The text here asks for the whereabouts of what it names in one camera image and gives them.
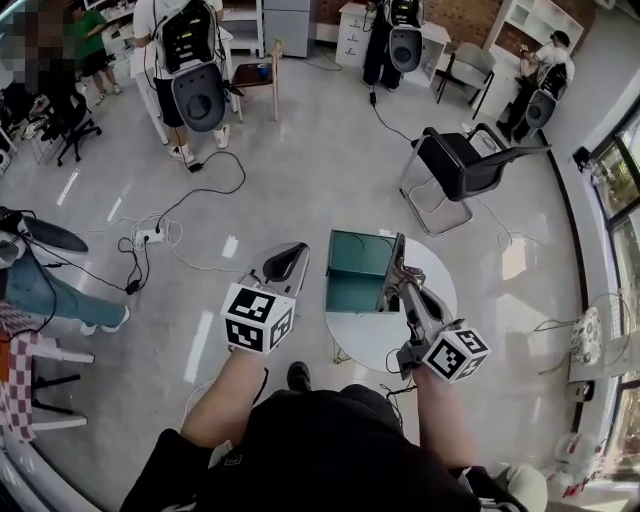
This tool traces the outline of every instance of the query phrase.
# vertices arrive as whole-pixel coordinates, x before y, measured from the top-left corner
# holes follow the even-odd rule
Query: gray refrigerator
[[[266,53],[281,39],[283,53],[306,57],[316,37],[315,0],[264,0],[264,42]]]

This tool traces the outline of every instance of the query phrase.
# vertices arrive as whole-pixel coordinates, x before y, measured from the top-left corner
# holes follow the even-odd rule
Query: pink checkered cloth
[[[29,315],[2,301],[0,324],[9,336],[37,328]],[[31,365],[33,348],[39,343],[42,343],[42,337],[33,332],[13,338],[9,347],[9,382],[0,382],[0,424],[26,442],[35,439],[31,415]]]

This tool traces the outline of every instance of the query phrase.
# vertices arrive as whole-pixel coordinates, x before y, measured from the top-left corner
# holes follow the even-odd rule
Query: power strip
[[[136,247],[144,247],[145,237],[147,237],[147,245],[164,242],[164,229],[160,228],[160,233],[156,233],[155,229],[145,229],[136,232]]]

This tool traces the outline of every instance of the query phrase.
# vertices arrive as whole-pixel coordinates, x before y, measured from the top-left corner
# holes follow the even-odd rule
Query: green shirt
[[[89,32],[91,32],[98,25],[106,23],[106,20],[98,11],[86,11],[82,18],[75,23],[75,36],[76,36],[76,58],[84,59],[87,55],[102,50],[104,43],[102,42],[102,34],[94,34],[89,39],[85,40]]]

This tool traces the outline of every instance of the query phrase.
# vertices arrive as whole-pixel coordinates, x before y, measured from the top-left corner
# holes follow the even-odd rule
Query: teal pants
[[[85,295],[60,281],[42,267],[29,251],[8,271],[5,299],[28,313],[45,317],[51,315],[54,297],[47,280],[56,294],[55,316],[77,318],[90,326],[117,327],[126,313],[125,307],[120,304]]]

